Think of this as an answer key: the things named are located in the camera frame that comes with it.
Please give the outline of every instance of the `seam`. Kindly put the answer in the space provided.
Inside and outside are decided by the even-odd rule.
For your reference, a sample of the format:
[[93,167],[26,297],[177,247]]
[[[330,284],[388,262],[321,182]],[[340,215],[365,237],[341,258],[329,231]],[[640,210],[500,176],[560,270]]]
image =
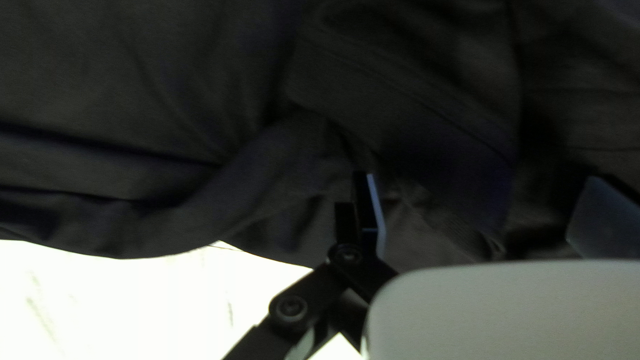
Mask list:
[[482,144],[484,144],[485,146],[487,146],[489,149],[491,149],[495,154],[497,154],[508,166],[509,168],[513,168],[513,164],[511,163],[511,161],[507,158],[507,156],[505,156],[502,152],[498,151],[493,145],[489,144],[486,140],[478,137],[476,134],[472,133],[471,131],[469,131],[468,129],[465,129],[464,127],[462,127],[461,125],[455,123],[454,121],[450,120],[448,117],[446,117],[444,114],[442,114],[440,111],[432,108],[431,106],[425,104],[424,102],[422,102],[419,98],[419,96],[413,92],[409,92],[406,90],[403,90],[401,88],[399,88],[398,86],[396,86],[393,83],[390,83],[389,81],[387,81],[386,77],[383,76],[382,74],[380,74],[379,72],[372,70],[372,69],[368,69],[365,67],[362,67],[360,64],[357,64],[354,61],[351,61],[347,58],[343,58],[337,54],[335,54],[333,51],[314,43],[313,41],[307,39],[307,38],[301,38],[301,41],[304,41],[306,43],[308,43],[311,46],[314,46],[317,49],[321,49],[322,51],[328,53],[329,55],[333,56],[335,59],[349,65],[352,67],[357,68],[358,70],[360,70],[360,72],[364,73],[364,75],[370,77],[370,78],[375,78],[376,80],[378,80],[379,82],[383,83],[384,85],[387,85],[390,88],[393,88],[396,92],[403,94],[406,98],[411,99],[414,101],[414,103],[417,103],[431,111],[433,111],[434,113],[436,113],[441,119],[445,120],[446,122],[450,123],[450,125],[454,126],[456,129],[458,129],[459,131],[469,135],[471,138],[475,139],[478,142],[481,142]]

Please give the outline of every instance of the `dark gray fabric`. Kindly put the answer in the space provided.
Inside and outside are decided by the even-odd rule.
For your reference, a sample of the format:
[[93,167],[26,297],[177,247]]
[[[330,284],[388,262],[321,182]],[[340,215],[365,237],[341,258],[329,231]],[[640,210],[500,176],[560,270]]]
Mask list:
[[640,190],[640,26],[604,0],[0,2],[0,238],[316,266],[374,172],[399,271],[572,257]]

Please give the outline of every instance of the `black metal bracket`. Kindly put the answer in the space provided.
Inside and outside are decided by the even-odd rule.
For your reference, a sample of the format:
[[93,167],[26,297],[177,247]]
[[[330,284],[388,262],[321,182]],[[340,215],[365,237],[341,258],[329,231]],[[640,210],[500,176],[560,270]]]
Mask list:
[[223,360],[307,360],[339,332],[360,351],[369,304],[397,272],[378,257],[385,228],[373,176],[354,172],[351,193],[352,202],[335,203],[326,261],[276,295]]

